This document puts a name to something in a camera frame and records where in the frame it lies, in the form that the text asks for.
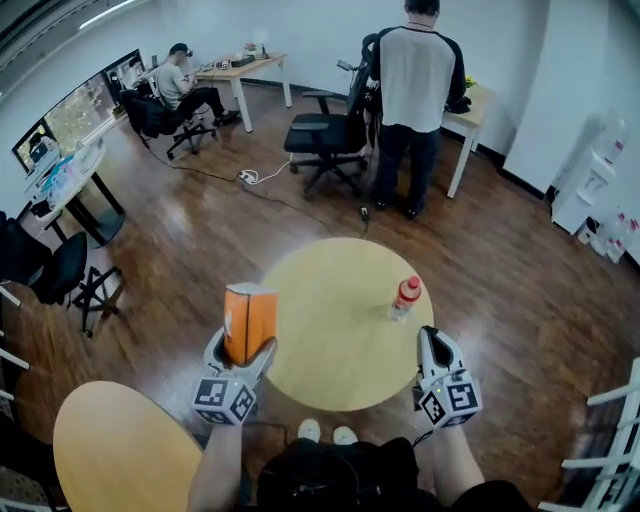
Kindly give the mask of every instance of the black and white marker cube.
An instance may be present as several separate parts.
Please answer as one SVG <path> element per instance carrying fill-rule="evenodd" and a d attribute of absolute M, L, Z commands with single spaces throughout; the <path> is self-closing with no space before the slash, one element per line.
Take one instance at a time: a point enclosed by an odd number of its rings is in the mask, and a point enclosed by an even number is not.
<path fill-rule="evenodd" d="M 242 425 L 256 404 L 256 394 L 238 377 L 200 381 L 193 408 L 209 423 Z"/>
<path fill-rule="evenodd" d="M 420 400 L 420 408 L 434 429 L 455 427 L 482 410 L 480 387 L 471 379 L 435 383 Z"/>

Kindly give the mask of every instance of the cable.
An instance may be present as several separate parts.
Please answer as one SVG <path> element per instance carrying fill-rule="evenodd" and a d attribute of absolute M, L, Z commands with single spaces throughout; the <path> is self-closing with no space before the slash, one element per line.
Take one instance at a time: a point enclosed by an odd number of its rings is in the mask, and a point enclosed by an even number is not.
<path fill-rule="evenodd" d="M 413 449 L 415 450 L 416 446 L 418 446 L 422 441 L 426 441 L 433 435 L 433 430 L 431 432 L 427 432 L 426 434 L 422 434 L 413 442 Z"/>
<path fill-rule="evenodd" d="M 320 219 L 317 219 L 316 217 L 314 217 L 310 213 L 305 212 L 304 210 L 301 210 L 299 208 L 296 208 L 295 206 L 290 205 L 289 203 L 286 203 L 282 199 L 276 199 L 275 197 L 268 197 L 268 196 L 263 196 L 263 195 L 260 195 L 260 194 L 256 194 L 253 190 L 249 190 L 248 188 L 245 188 L 245 187 L 242 187 L 242 190 L 244 190 L 247 194 L 252 195 L 254 197 L 258 197 L 260 199 L 264 199 L 265 201 L 271 201 L 272 203 L 278 203 L 278 204 L 281 204 L 282 206 L 286 206 L 287 208 L 289 208 L 291 210 L 295 210 L 298 213 L 304 215 L 305 217 L 308 217 L 311 220 L 316 221 L 318 224 L 322 224 L 324 226 L 324 228 L 329 232 L 329 234 L 331 234 L 331 229 L 329 228 L 329 226 L 327 225 L 326 222 L 324 222 L 324 221 L 322 221 Z"/>
<path fill-rule="evenodd" d="M 275 174 L 272 174 L 270 176 L 267 176 L 266 178 L 260 179 L 260 176 L 258 175 L 257 171 L 254 171 L 252 169 L 246 169 L 240 173 L 240 179 L 243 180 L 247 185 L 250 185 L 252 187 L 255 185 L 259 185 L 263 181 L 267 181 L 268 179 L 275 178 L 278 174 L 282 172 L 282 169 L 284 169 L 292 161 L 293 161 L 293 153 L 291 153 L 289 160 L 282 167 L 280 167 L 280 169 L 278 169 Z"/>
<path fill-rule="evenodd" d="M 207 176 L 207 177 L 209 177 L 209 178 L 214 178 L 214 179 L 216 179 L 216 180 L 226 181 L 227 183 L 235 183 L 235 182 L 236 182 L 236 181 L 238 181 L 238 179 L 242 176 L 242 174 L 239 174 L 239 175 L 238 175 L 238 176 L 236 176 L 235 178 L 226 178 L 226 177 L 224 177 L 224 176 L 217 176 L 217 175 L 215 175 L 215 174 L 210 174 L 210 173 L 208 173 L 208 172 L 201 171 L 200 169 L 196 169 L 196 168 L 194 168 L 194 167 L 185 167 L 185 166 L 182 166 L 182 165 L 171 165 L 171 164 L 169 164 L 169 163 L 165 162 L 165 161 L 164 161 L 162 158 L 160 158 L 158 155 L 156 155 L 156 154 L 151 150 L 151 148 L 150 148 L 150 147 L 148 147 L 146 144 L 145 144 L 145 147 L 147 148 L 147 150 L 149 151 L 149 153 L 151 153 L 151 155 L 153 156 L 153 158 L 155 158 L 155 159 L 156 159 L 158 162 L 160 162 L 161 164 L 166 165 L 166 166 L 167 166 L 167 167 L 169 167 L 170 169 L 190 171 L 190 172 L 194 172 L 194 173 L 196 173 L 196 174 L 201 174 L 201 175 L 203 175 L 203 176 Z M 253 185 L 257 185 L 258 183 L 261 183 L 262 181 L 265 181 L 265 180 L 267 180 L 267 179 L 269 179 L 269 178 L 273 178 L 274 176 L 277 176 L 278 174 L 280 174 L 280 172 L 282 171 L 282 169 L 284 169 L 288 164 L 290 164 L 290 163 L 292 162 L 292 160 L 293 160 L 293 153 L 291 154 L 291 158 L 289 158 L 289 161 L 288 161 L 287 163 L 285 163 L 285 164 L 284 164 L 284 165 L 283 165 L 283 166 L 278 170 L 278 172 L 277 172 L 277 173 L 275 173 L 275 174 L 273 174 L 272 176 L 268 176 L 268 177 L 266 177 L 266 178 L 263 178 L 262 180 L 258 181 L 257 183 L 253 183 L 253 184 L 249 184 L 249 183 L 247 183 L 246 179 L 245 179 L 245 180 L 241 180 L 241 183 L 244 183 L 244 184 L 246 184 L 246 185 L 253 186 Z M 308 217 L 309 219 L 311 219 L 311 220 L 313 220 L 313 221 L 317 222 L 318 224 L 322 224 L 322 226 L 327 230 L 327 232 L 328 232 L 330 235 L 333 233 L 333 232 L 331 231 L 331 228 L 329 228 L 329 226 L 327 225 L 327 223 L 326 223 L 326 222 L 324 222 L 324 221 L 322 221 L 322 220 L 320 220 L 320 219 L 318 219 L 318 218 L 314 217 L 313 215 L 311 215 L 311 214 L 309 214 L 309 213 L 305 212 L 304 210 L 301 210 L 300 208 L 296 208 L 295 206 L 290 205 L 289 203 L 287 203 L 287 202 L 283 201 L 282 199 L 277 199 L 277 198 L 275 198 L 275 197 L 269 197 L 269 196 L 263 196 L 263 195 L 261 195 L 261 194 L 258 194 L 258 193 L 256 193 L 256 192 L 252 191 L 252 190 L 249 190 L 248 188 L 246 188 L 246 187 L 244 187 L 244 186 L 242 187 L 242 190 L 244 190 L 247 194 L 252 195 L 252 196 L 254 196 L 254 197 L 257 197 L 257 198 L 259 198 L 259 199 L 262 199 L 262 200 L 264 200 L 264 201 L 271 201 L 272 203 L 277 203 L 277 204 L 280 204 L 280 205 L 282 205 L 282 206 L 285 206 L 286 208 L 289 208 L 290 210 L 294 210 L 294 211 L 296 211 L 296 212 L 300 213 L 301 215 L 304 215 L 305 217 Z M 367 220 L 367 221 L 365 221 L 364 230 L 363 230 L 363 232 L 362 232 L 362 234 L 360 235 L 360 237 L 359 237 L 359 238 L 360 238 L 360 239 L 363 239 L 363 238 L 367 235 L 368 231 L 369 231 L 369 221 Z"/>
<path fill-rule="evenodd" d="M 160 162 L 161 164 L 166 165 L 167 167 L 169 167 L 171 169 L 191 171 L 191 172 L 195 172 L 196 174 L 202 174 L 203 176 L 208 176 L 209 178 L 215 178 L 217 180 L 226 181 L 227 183 L 234 183 L 238 179 L 238 176 L 236 176 L 233 179 L 232 178 L 225 178 L 224 176 L 217 176 L 215 174 L 209 174 L 208 172 L 201 171 L 200 169 L 195 169 L 194 167 L 184 167 L 182 165 L 171 165 L 171 164 L 165 162 L 162 158 L 160 158 L 158 155 L 156 155 L 153 151 L 151 151 L 150 147 L 146 146 L 146 148 L 149 150 L 149 153 L 151 153 L 153 158 L 155 158 L 158 162 Z"/>

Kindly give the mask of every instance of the white desk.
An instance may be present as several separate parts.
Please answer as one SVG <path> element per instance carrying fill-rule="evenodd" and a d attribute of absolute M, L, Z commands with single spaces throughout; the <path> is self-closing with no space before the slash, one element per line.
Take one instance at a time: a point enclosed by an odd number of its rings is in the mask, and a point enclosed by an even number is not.
<path fill-rule="evenodd" d="M 216 60 L 215 62 L 220 62 L 225 59 L 233 60 L 234 58 L 235 58 L 234 56 L 226 55 Z M 242 90 L 241 78 L 259 69 L 263 69 L 267 66 L 278 65 L 282 73 L 282 87 L 284 89 L 284 102 L 287 108 L 290 108 L 292 105 L 291 87 L 289 85 L 289 79 L 287 78 L 287 75 L 284 69 L 284 61 L 286 58 L 287 58 L 287 55 L 284 53 L 273 53 L 271 54 L 271 58 L 269 59 L 256 59 L 253 62 L 247 64 L 246 66 L 242 66 L 241 68 L 229 68 L 226 70 L 214 68 L 209 71 L 200 71 L 196 73 L 196 78 L 198 80 L 209 81 L 209 82 L 215 82 L 215 81 L 231 82 L 231 89 L 233 89 L 233 95 L 238 100 L 238 106 L 240 107 L 240 112 L 242 113 L 244 129 L 248 133 L 251 133 L 253 131 L 253 125 L 251 124 L 249 109 L 247 108 L 247 100 L 245 99 L 244 91 Z"/>
<path fill-rule="evenodd" d="M 445 113 L 442 123 L 444 128 L 448 128 L 456 133 L 462 132 L 465 135 L 464 146 L 460 153 L 456 172 L 453 175 L 453 180 L 447 193 L 452 199 L 456 195 L 458 185 L 460 185 L 460 180 L 467 167 L 469 153 L 471 151 L 475 152 L 478 147 L 480 132 L 482 131 L 485 119 L 494 101 L 493 91 L 480 84 L 467 89 L 467 96 L 473 102 L 471 112 L 467 112 L 466 114 L 451 114 L 447 112 Z"/>
<path fill-rule="evenodd" d="M 102 247 L 106 245 L 120 230 L 124 223 L 125 211 L 116 201 L 107 186 L 100 179 L 97 171 L 100 167 L 106 148 L 102 144 L 94 144 L 92 150 L 87 154 L 82 165 L 83 171 L 80 172 L 74 186 L 61 198 L 51 212 L 43 217 L 36 217 L 36 220 L 44 224 L 44 228 L 51 227 L 60 239 L 64 242 L 66 236 L 58 225 L 58 217 L 63 209 L 67 209 L 71 215 L 80 223 L 80 225 L 91 236 L 92 247 Z M 78 193 L 87 185 L 89 180 L 98 187 L 105 199 L 111 204 L 113 210 L 106 212 L 101 218 L 96 219 L 89 210 L 76 197 Z"/>

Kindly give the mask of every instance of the round wooden table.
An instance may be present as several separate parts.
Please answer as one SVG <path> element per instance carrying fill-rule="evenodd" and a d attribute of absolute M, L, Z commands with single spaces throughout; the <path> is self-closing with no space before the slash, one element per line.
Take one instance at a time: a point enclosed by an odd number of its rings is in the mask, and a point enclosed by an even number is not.
<path fill-rule="evenodd" d="M 53 454 L 74 512 L 176 512 L 187 510 L 202 451 L 140 393 L 91 382 L 62 404 Z"/>
<path fill-rule="evenodd" d="M 427 290 L 406 322 L 390 318 L 398 285 L 416 271 L 394 252 L 351 238 L 285 257 L 262 284 L 278 291 L 278 348 L 269 380 L 294 400 L 355 411 L 415 378 L 420 328 L 433 325 Z"/>

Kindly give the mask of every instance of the white shoe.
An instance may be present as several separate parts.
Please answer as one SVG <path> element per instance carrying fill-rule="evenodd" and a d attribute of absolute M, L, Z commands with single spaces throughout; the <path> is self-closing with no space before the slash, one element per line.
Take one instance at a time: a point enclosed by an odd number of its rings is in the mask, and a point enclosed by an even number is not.
<path fill-rule="evenodd" d="M 313 419 L 304 420 L 298 427 L 298 439 L 309 439 L 314 443 L 320 441 L 320 424 Z"/>
<path fill-rule="evenodd" d="M 349 427 L 338 427 L 333 431 L 333 444 L 348 446 L 358 442 L 358 436 Z"/>

